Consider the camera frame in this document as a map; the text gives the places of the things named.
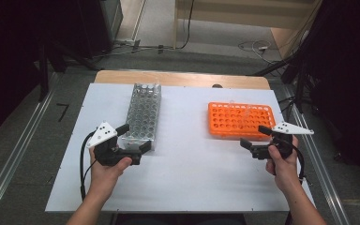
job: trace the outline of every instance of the white table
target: white table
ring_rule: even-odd
[[[55,179],[47,212],[73,212],[81,204],[79,158],[86,135],[103,121],[126,121],[132,84],[92,83]],[[126,169],[103,211],[123,213],[288,211],[265,161],[239,141],[219,140],[207,128],[211,101],[271,106],[283,117],[271,90],[162,86],[156,150]],[[84,168],[89,166],[85,151]],[[89,187],[90,177],[85,184]],[[312,200],[306,182],[304,189]]]

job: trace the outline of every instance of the floor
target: floor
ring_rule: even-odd
[[[125,17],[129,20],[124,21],[118,40],[131,42],[139,39],[143,46],[172,44],[173,1],[165,1],[165,4],[159,0],[122,3]],[[187,27],[187,21],[179,21],[179,45],[185,42],[181,34],[187,29],[183,29],[183,24]],[[271,44],[267,51],[253,51],[255,49],[252,45],[257,47],[267,43]],[[269,62],[281,60],[269,28],[232,26],[214,22],[192,21],[188,44],[179,52],[165,51],[164,54],[157,54],[156,50],[148,50],[130,54],[128,51],[128,48],[112,51],[109,55],[99,58],[96,64],[106,69],[248,75],[266,68]],[[280,82],[282,72],[283,68],[280,68],[264,76],[276,92],[278,100],[289,96],[290,93],[286,90],[294,90],[293,85],[284,85]],[[6,187],[0,187],[4,190],[3,196],[0,196],[0,224],[59,224],[65,223],[70,217],[69,214],[47,214],[44,207],[88,84],[93,82],[95,76],[95,71],[76,64],[69,67],[65,74],[52,73],[52,95],[49,102],[46,102],[45,106],[38,104],[39,90],[36,88],[0,128],[0,173],[10,154],[19,149],[18,141],[26,140],[24,151],[19,154],[22,160],[11,170],[10,183]],[[65,105],[69,107],[65,116],[60,119]],[[36,119],[37,127],[32,130],[33,136],[26,139],[22,132],[28,128],[30,118],[35,118],[34,111],[38,107],[44,107],[44,114]],[[317,208],[328,224],[360,224],[360,168],[333,160],[337,150],[331,142],[325,123],[313,114],[308,105],[304,105],[304,109],[309,127],[316,131],[314,140],[317,149],[349,221],[339,223],[333,218],[320,179],[315,175],[314,167],[309,160],[307,178],[313,184],[310,189],[314,193]],[[286,213],[253,213],[245,214],[244,217],[247,224],[282,224]],[[114,223],[112,214],[102,214],[98,222]]]

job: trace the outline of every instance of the gray floor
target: gray floor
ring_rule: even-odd
[[[138,34],[142,44],[158,44],[147,41],[148,38],[144,34],[148,29],[145,29],[144,32],[144,27],[142,23]],[[266,29],[251,27],[248,33],[253,33],[251,32],[253,30],[257,32],[252,35],[253,37],[262,36],[256,39],[245,38],[245,41],[272,38],[269,33],[264,33]],[[198,50],[197,41],[194,39],[195,37],[191,35],[189,46],[192,48],[190,49]],[[220,44],[223,43],[222,41],[215,40],[215,48],[223,45]],[[101,58],[97,65],[106,69],[147,69],[230,75],[249,75],[267,66],[267,63],[254,52],[249,52],[248,55],[239,55],[230,53],[229,48],[224,47],[223,51],[212,53],[205,52],[209,51],[212,46],[205,44],[199,46],[201,48],[198,51],[184,49],[182,52],[165,51],[163,54],[158,54],[157,51],[151,50],[108,55]],[[237,46],[233,48],[233,51],[235,50],[241,51]],[[276,56],[270,57],[272,60],[278,60]],[[278,73],[282,71],[283,69],[279,69],[265,76],[278,99],[286,97],[283,91],[284,85],[278,78]],[[44,212],[44,209],[88,84],[93,82],[96,72],[83,66],[74,65],[69,67],[65,74],[59,74],[59,77],[60,81],[55,88],[52,100],[0,202],[0,224],[64,224],[70,217],[68,214],[48,214]],[[38,104],[38,95],[37,87],[0,128],[0,172]],[[58,103],[69,104],[67,113],[60,122],[58,120],[62,115],[63,107],[57,106]],[[331,175],[340,199],[343,201],[350,222],[351,224],[360,224],[360,168],[333,160],[333,155],[337,150],[331,142],[323,120],[313,115],[308,105],[304,105],[304,109],[307,122],[315,131],[314,140],[322,160]],[[328,224],[335,224],[307,153],[305,153],[305,157],[307,158],[307,178],[313,184],[310,189],[317,208]],[[246,221],[247,224],[283,224],[285,217],[286,213],[248,213]],[[110,222],[111,215],[102,214],[98,224],[110,224]]]

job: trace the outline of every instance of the human hand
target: human hand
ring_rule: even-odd
[[[298,140],[295,136],[292,138],[292,144],[297,147]],[[277,187],[284,193],[292,191],[300,185],[297,175],[297,153],[293,149],[290,156],[283,159],[278,149],[274,145],[268,147],[271,159],[267,159],[265,169],[276,178]]]
[[[95,148],[90,148],[90,163],[92,164],[96,158]],[[113,193],[113,188],[118,181],[120,175],[131,164],[131,158],[122,158],[115,166],[102,166],[98,161],[91,168],[91,183],[87,196],[93,196],[99,201],[105,203]]]

